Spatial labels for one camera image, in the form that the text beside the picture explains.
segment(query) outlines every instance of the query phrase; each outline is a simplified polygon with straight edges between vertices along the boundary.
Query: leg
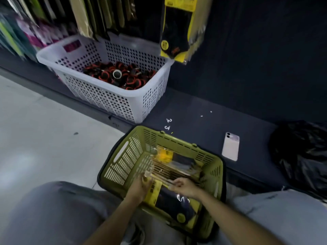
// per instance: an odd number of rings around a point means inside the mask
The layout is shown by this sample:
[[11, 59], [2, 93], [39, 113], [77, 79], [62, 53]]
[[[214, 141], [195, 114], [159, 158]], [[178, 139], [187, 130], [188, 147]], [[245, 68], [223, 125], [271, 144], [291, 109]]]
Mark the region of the leg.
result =
[[[107, 192], [49, 182], [33, 189], [15, 207], [1, 244], [82, 244], [120, 202]], [[131, 241], [134, 232], [131, 223], [124, 240]]]

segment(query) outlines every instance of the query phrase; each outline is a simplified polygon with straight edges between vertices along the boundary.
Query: dark wall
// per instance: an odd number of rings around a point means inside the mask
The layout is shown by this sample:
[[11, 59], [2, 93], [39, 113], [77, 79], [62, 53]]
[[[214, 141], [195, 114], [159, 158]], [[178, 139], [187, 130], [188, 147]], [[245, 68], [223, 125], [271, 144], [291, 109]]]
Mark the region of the dark wall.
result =
[[327, 121], [325, 0], [214, 0], [205, 40], [168, 85], [271, 122]]

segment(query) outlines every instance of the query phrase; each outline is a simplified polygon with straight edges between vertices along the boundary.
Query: smartphone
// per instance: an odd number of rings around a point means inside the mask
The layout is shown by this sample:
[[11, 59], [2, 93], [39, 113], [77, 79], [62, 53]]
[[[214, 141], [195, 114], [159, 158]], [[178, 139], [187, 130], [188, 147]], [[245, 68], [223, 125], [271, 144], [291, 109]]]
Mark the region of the smartphone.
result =
[[237, 161], [240, 137], [226, 132], [222, 155], [233, 161]]

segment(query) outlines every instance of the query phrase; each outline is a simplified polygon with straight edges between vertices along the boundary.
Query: hand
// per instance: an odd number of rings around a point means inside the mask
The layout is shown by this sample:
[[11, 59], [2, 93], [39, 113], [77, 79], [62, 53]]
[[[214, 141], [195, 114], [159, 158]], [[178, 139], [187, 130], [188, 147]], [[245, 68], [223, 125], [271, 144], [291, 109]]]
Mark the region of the hand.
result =
[[131, 201], [137, 205], [142, 203], [142, 201], [144, 200], [148, 190], [150, 189], [150, 187], [152, 185], [152, 181], [153, 181], [152, 178], [149, 178], [149, 177], [143, 178], [143, 177], [144, 177], [144, 173], [138, 175], [134, 179], [132, 185], [128, 189], [125, 200]]
[[185, 195], [186, 197], [198, 199], [199, 193], [201, 189], [197, 187], [191, 180], [186, 178], [177, 178], [173, 181], [174, 185], [172, 185], [169, 189]]

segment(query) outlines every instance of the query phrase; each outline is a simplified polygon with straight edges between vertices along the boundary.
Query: basket hole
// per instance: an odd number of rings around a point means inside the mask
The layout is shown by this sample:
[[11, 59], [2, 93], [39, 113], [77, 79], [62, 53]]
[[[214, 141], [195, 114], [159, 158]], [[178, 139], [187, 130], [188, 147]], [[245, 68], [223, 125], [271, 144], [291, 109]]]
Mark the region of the basket hole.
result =
[[113, 162], [115, 163], [118, 158], [122, 155], [122, 153], [125, 151], [126, 147], [128, 146], [129, 142], [126, 141], [126, 143], [123, 145], [123, 147], [120, 149], [120, 151], [117, 153], [117, 155], [115, 156], [115, 158], [113, 159]]

